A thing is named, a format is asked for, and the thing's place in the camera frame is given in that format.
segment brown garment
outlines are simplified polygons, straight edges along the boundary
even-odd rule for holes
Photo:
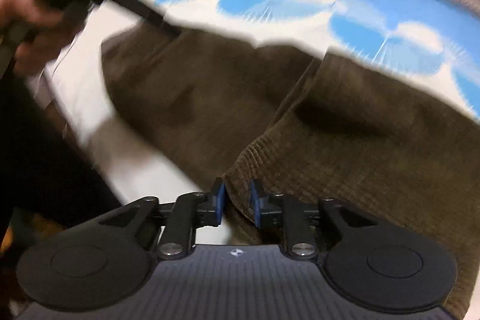
[[[253,241],[251,178],[304,201],[348,200],[454,253],[445,306],[464,317],[480,254],[474,122],[331,53],[318,67],[293,47],[254,50],[191,29],[172,40],[146,26],[119,41],[103,59],[119,113],[201,187],[226,171],[227,215]]]

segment silver screw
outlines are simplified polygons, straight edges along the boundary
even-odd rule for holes
[[[292,246],[292,252],[300,256],[308,256],[315,252],[315,247],[308,243],[297,243]]]
[[[162,254],[167,256],[178,255],[183,251],[183,247],[178,243],[165,243],[159,249]]]

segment gray ribbed panel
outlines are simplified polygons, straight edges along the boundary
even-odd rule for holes
[[[240,249],[239,256],[231,254]],[[278,246],[197,246],[162,262],[135,295],[108,308],[60,313],[33,304],[19,320],[453,320],[436,308],[416,315],[376,313],[340,297],[311,262]]]

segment ironing board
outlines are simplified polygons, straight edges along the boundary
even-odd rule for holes
[[[143,0],[176,24],[241,37],[256,45],[291,43],[313,55],[327,48],[356,56],[480,117],[480,19],[449,0]],[[136,16],[113,4],[90,15],[85,31],[47,70],[80,142],[119,196],[171,202],[196,186],[115,115],[103,85],[103,39]],[[197,242],[226,243],[230,228],[200,231]],[[467,320],[480,318],[480,288]]]

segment human hand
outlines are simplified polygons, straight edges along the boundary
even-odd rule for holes
[[[39,0],[0,0],[0,27],[16,20],[26,21],[39,29],[32,42],[23,42],[17,48],[14,72],[19,76],[38,74],[84,26],[83,21],[65,20],[63,12]]]

